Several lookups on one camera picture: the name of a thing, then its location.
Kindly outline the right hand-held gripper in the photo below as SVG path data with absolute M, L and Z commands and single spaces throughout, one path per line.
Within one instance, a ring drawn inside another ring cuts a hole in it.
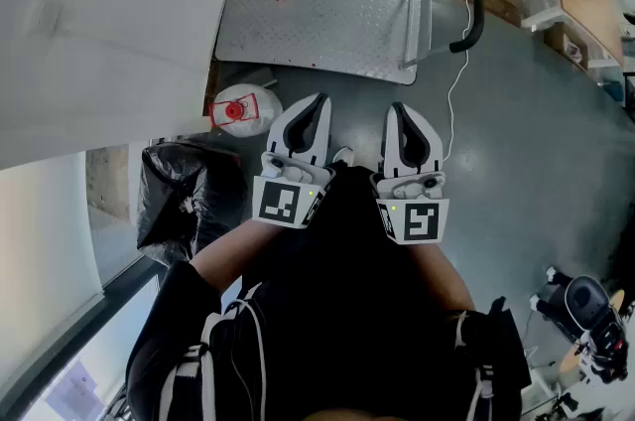
M 381 151 L 383 176 L 397 177 L 370 178 L 386 235 L 395 243 L 441 242 L 449 199 L 443 196 L 438 133 L 412 107 L 394 102 L 385 116 Z M 416 174 L 398 177 L 400 171 Z

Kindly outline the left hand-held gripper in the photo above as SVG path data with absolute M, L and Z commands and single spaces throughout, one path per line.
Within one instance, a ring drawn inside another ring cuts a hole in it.
M 289 106 L 272 124 L 262 172 L 253 180 L 252 217 L 295 229 L 307 228 L 335 176 L 325 168 L 331 100 L 316 93 Z M 310 164 L 291 158 L 308 158 Z

